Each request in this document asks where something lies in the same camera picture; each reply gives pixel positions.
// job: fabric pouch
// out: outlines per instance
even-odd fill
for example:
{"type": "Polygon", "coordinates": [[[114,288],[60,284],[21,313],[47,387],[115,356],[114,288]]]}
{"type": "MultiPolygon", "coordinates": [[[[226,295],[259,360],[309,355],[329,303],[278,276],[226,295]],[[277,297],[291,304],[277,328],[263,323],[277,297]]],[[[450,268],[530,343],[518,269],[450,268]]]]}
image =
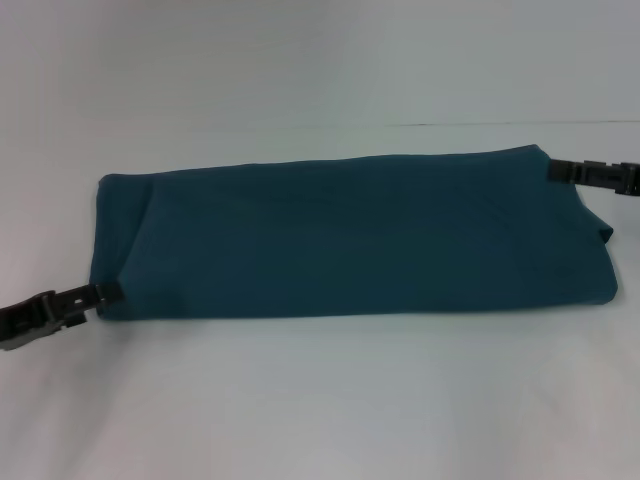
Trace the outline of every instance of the fabric pouch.
{"type": "Polygon", "coordinates": [[[109,320],[602,304],[613,230],[537,146],[108,175],[91,283],[109,320]]]}

